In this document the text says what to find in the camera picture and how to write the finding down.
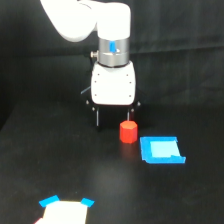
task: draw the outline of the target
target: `white square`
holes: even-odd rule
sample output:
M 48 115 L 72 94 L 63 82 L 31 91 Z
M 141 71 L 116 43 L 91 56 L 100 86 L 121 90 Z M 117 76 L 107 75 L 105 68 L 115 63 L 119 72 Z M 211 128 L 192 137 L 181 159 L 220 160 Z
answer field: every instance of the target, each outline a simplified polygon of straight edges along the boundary
M 176 141 L 151 142 L 152 157 L 180 156 Z
M 87 206 L 80 202 L 57 201 L 49 204 L 44 213 L 45 224 L 85 224 Z

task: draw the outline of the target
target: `blue plastic piece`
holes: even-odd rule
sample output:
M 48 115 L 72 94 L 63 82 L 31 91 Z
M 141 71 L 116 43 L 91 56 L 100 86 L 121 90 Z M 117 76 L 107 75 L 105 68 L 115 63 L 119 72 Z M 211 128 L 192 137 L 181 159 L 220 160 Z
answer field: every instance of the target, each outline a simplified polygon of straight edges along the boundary
M 117 50 L 116 50 L 116 43 L 115 41 L 110 41 L 110 52 L 111 53 L 115 53 Z
M 39 204 L 40 204 L 43 208 L 45 208 L 47 205 L 49 205 L 49 204 L 51 204 L 51 203 L 53 203 L 53 202 L 56 202 L 56 201 L 60 201 L 57 195 L 52 196 L 52 197 L 47 198 L 47 199 L 44 199 L 44 200 L 42 200 L 42 201 L 39 201 Z
M 86 205 L 88 207 L 91 207 L 94 203 L 95 203 L 95 201 L 92 201 L 92 200 L 87 199 L 87 198 L 83 198 L 82 201 L 81 201 L 81 204 Z
M 176 137 L 142 137 L 142 160 L 152 164 L 185 163 L 186 157 L 180 156 Z

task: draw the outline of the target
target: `black table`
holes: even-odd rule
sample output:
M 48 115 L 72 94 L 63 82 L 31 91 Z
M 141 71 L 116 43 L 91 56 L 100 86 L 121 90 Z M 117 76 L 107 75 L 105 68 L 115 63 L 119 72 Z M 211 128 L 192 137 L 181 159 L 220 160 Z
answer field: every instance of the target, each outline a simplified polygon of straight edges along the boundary
M 87 224 L 223 223 L 224 108 L 143 106 L 139 136 L 177 136 L 184 165 L 150 165 L 119 141 L 122 110 L 94 128 L 84 105 L 21 102 L 0 132 L 0 223 L 33 223 L 38 202 L 95 200 Z

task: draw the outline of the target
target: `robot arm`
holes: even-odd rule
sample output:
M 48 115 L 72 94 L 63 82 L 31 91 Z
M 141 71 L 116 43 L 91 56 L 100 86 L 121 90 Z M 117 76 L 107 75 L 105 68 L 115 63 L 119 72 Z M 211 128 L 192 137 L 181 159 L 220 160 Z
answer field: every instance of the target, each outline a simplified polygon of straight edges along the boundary
M 91 0 L 40 0 L 56 30 L 68 41 L 79 42 L 97 31 L 99 51 L 91 79 L 97 105 L 132 105 L 135 72 L 129 61 L 130 8 L 123 3 Z
M 130 8 L 122 3 L 91 0 L 41 0 L 56 30 L 68 41 L 79 42 L 97 27 L 98 36 L 121 40 L 130 36 Z

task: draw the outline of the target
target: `blue tape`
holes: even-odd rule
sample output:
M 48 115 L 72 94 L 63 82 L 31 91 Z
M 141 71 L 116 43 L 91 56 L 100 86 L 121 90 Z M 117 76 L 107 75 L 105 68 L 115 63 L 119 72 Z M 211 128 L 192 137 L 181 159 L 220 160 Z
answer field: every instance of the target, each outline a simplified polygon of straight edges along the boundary
M 92 200 L 87 199 L 87 198 L 83 198 L 82 201 L 81 201 L 81 204 L 86 205 L 88 207 L 91 207 L 94 203 L 95 203 L 95 201 L 92 201 Z
M 177 141 L 177 137 L 142 137 L 141 139 L 143 140 L 148 140 L 150 142 L 168 142 L 168 141 L 175 141 L 175 142 L 178 142 Z
M 110 41 L 110 52 L 115 53 L 116 50 L 116 43 L 115 41 Z
M 47 198 L 47 199 L 44 199 L 44 200 L 42 200 L 42 201 L 39 201 L 39 204 L 40 204 L 43 208 L 45 208 L 47 205 L 49 205 L 49 204 L 51 204 L 51 203 L 53 203 L 53 202 L 56 202 L 56 201 L 60 201 L 57 195 L 52 196 L 52 197 Z
M 170 155 L 170 157 L 153 157 L 151 142 L 177 142 L 176 137 L 142 137 L 140 138 L 141 143 L 141 155 L 142 160 L 152 164 L 183 164 L 186 161 L 186 157 Z

